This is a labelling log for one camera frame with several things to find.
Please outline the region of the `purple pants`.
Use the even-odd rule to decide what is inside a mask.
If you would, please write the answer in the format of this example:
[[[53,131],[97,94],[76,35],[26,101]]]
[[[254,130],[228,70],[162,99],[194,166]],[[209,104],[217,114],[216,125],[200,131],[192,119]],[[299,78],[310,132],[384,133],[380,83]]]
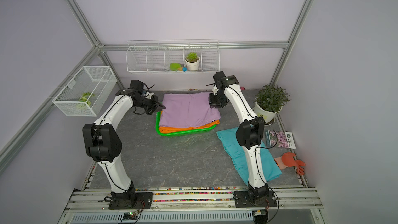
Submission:
[[[209,92],[192,94],[165,94],[160,126],[166,128],[197,128],[219,121],[218,109],[210,107]]]

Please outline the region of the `orange pants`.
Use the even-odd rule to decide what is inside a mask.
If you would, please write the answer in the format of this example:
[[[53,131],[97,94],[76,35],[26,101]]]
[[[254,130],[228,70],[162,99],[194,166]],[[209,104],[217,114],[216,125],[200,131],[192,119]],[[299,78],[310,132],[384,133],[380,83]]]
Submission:
[[[216,120],[216,121],[207,123],[207,124],[199,126],[199,127],[189,127],[189,128],[173,128],[173,127],[159,126],[159,131],[161,133],[168,134],[168,133],[176,133],[176,132],[182,132],[182,131],[200,130],[200,129],[206,129],[206,128],[213,127],[215,125],[218,125],[219,123],[220,123],[220,120]]]

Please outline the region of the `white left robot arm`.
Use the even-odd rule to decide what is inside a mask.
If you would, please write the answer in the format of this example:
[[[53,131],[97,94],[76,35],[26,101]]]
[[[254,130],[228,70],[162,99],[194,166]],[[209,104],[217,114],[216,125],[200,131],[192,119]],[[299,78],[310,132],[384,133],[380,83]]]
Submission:
[[[105,113],[92,124],[83,127],[86,153],[105,172],[111,185],[111,200],[136,201],[135,187],[127,176],[121,160],[122,142],[117,127],[131,109],[141,108],[151,115],[165,109],[145,83],[133,80],[130,87],[117,92]]]

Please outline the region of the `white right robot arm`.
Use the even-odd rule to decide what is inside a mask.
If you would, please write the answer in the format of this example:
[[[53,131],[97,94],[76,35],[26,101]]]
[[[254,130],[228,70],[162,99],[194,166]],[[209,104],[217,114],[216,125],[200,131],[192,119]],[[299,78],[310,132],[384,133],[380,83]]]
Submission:
[[[213,79],[213,90],[208,98],[209,104],[213,108],[223,108],[231,103],[237,114],[240,125],[236,131],[236,139],[246,156],[248,195],[253,204],[258,204],[269,196],[269,187],[261,162],[264,119],[258,117],[250,108],[235,76],[226,76],[223,71],[218,71]]]

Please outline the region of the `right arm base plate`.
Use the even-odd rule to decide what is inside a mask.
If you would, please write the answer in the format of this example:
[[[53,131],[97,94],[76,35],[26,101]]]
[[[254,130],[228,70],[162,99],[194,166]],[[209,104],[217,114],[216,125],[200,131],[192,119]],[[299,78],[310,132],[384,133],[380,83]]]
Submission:
[[[237,208],[250,207],[277,207],[277,198],[272,192],[267,192],[264,196],[257,197],[248,190],[233,192],[232,198]]]

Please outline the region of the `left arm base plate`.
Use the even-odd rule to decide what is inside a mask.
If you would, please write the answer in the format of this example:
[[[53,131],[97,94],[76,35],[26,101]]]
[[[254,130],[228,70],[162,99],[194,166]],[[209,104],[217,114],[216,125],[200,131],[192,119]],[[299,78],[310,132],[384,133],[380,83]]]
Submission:
[[[153,199],[152,192],[111,192],[109,210],[150,209]]]

